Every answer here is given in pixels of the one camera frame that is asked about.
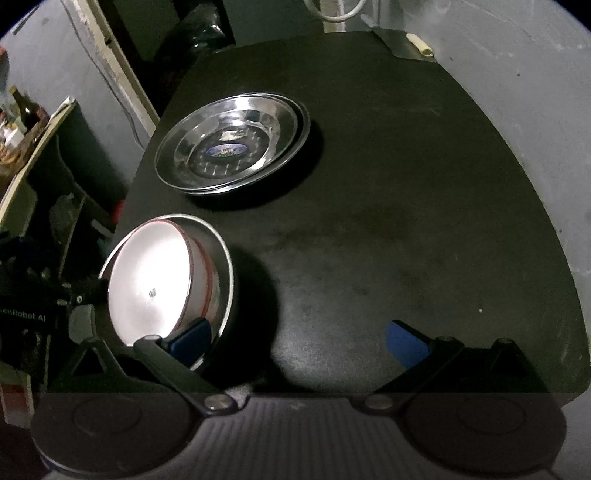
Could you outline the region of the wooden side shelf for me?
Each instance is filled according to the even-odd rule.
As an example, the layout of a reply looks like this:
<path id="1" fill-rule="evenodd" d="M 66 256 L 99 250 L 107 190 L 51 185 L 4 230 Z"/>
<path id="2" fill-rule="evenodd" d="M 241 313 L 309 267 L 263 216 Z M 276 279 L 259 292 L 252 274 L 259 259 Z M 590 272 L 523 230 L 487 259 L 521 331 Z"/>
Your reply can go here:
<path id="1" fill-rule="evenodd" d="M 41 121 L 1 160 L 1 232 L 24 236 L 37 202 L 37 194 L 26 178 L 76 104 L 76 99 L 68 96 L 51 115 L 40 109 Z"/>

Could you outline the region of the white bowl red rim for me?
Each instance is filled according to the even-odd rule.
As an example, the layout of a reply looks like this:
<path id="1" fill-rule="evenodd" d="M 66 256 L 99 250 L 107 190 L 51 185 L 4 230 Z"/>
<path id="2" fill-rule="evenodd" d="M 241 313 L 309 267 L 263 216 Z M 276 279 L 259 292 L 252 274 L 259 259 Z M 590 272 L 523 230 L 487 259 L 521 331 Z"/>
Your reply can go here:
<path id="1" fill-rule="evenodd" d="M 115 333 L 127 346 L 150 334 L 164 338 L 197 318 L 212 322 L 219 303 L 211 256 L 172 221 L 139 226 L 116 256 L 108 310 Z"/>

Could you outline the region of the dark glass bottle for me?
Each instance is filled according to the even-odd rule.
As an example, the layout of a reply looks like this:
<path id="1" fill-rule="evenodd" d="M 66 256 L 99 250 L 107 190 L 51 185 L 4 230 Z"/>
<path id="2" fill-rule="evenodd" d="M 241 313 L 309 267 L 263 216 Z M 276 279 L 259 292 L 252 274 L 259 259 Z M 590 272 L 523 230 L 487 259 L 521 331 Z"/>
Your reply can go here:
<path id="1" fill-rule="evenodd" d="M 24 126 L 27 130 L 31 130 L 40 122 L 38 106 L 28 97 L 23 96 L 16 86 L 11 86 L 9 92 L 19 108 L 20 117 Z"/>

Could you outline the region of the steel bowl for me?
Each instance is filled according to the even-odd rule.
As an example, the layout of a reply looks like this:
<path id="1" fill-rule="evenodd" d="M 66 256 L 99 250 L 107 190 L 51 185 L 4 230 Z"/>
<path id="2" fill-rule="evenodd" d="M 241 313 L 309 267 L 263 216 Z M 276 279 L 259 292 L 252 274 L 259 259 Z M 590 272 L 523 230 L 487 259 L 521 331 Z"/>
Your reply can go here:
<path id="1" fill-rule="evenodd" d="M 221 294 L 221 303 L 219 303 L 219 310 L 216 314 L 214 321 L 211 323 L 211 347 L 221 338 L 223 331 L 228 326 L 229 319 L 231 318 L 233 304 L 235 303 L 235 266 L 232 263 L 231 255 L 221 235 L 207 223 L 204 219 L 191 216 L 188 214 L 166 214 L 159 217 L 155 217 L 151 220 L 169 220 L 180 227 L 183 227 L 190 236 L 195 240 L 199 241 L 211 256 L 213 264 L 216 268 L 219 278 L 219 293 Z M 132 229 L 127 233 L 113 248 L 105 264 L 103 265 L 100 273 L 99 280 L 106 286 L 106 303 L 97 308 L 95 326 L 96 336 L 103 338 L 106 343 L 115 348 L 131 348 L 131 346 L 125 345 L 117 336 L 111 323 L 109 310 L 108 310 L 108 284 L 111 272 L 113 269 L 114 261 L 116 259 L 119 250 L 123 246 L 124 242 L 128 240 L 132 232 L 139 226 Z M 198 360 L 192 367 L 191 370 L 195 371 L 198 367 L 204 364 L 205 354 L 201 360 Z"/>

